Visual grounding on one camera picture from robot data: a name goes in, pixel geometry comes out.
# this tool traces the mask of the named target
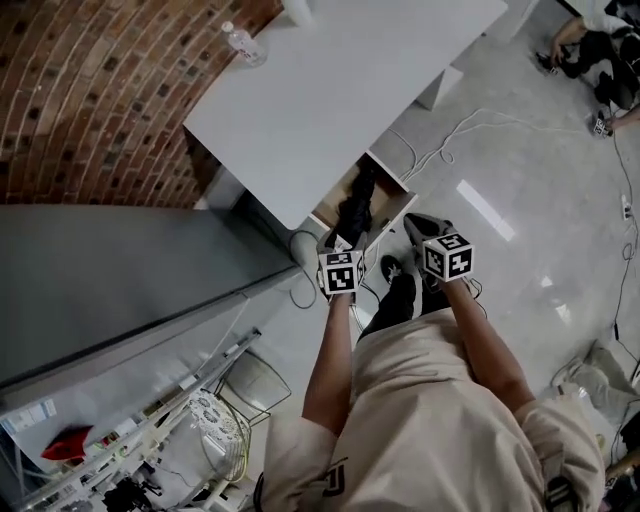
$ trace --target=power strip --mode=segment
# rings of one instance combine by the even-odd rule
[[[620,202],[622,204],[622,219],[629,220],[632,215],[631,203],[627,201],[627,196],[625,196],[624,194],[622,194],[622,197],[620,198]]]

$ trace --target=red object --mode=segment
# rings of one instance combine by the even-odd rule
[[[51,441],[51,444],[40,457],[48,460],[69,460],[85,456],[84,442],[92,427],[68,429]]]

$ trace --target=sneaker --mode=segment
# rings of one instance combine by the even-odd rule
[[[545,75],[557,75],[558,68],[554,67],[551,64],[551,57],[549,55],[545,55],[544,53],[536,52],[535,53],[535,63],[536,67]]]
[[[573,376],[574,373],[576,373],[576,371],[583,365],[583,361],[582,359],[580,359],[579,357],[575,357],[573,358],[571,361],[569,361],[566,365],[564,365],[562,368],[560,368],[560,370],[558,370],[558,373],[556,373],[553,376],[553,379],[551,379],[551,385],[554,387],[558,387],[561,384],[570,381],[571,377]]]
[[[404,274],[400,261],[389,254],[385,254],[380,259],[380,270],[382,271],[382,277],[389,284],[393,282],[394,278]]]

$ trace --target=fiducial marker cube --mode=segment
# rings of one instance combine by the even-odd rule
[[[320,268],[326,295],[353,293],[364,276],[363,251],[321,253]]]
[[[458,233],[423,242],[423,267],[442,281],[452,281],[473,272],[475,247]]]

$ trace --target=beige t-shirt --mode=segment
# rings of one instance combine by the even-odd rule
[[[604,467],[580,405],[532,402],[514,416],[471,380],[457,336],[445,311],[362,340],[339,438],[274,417],[263,510],[542,511],[548,459],[580,510],[597,510]]]

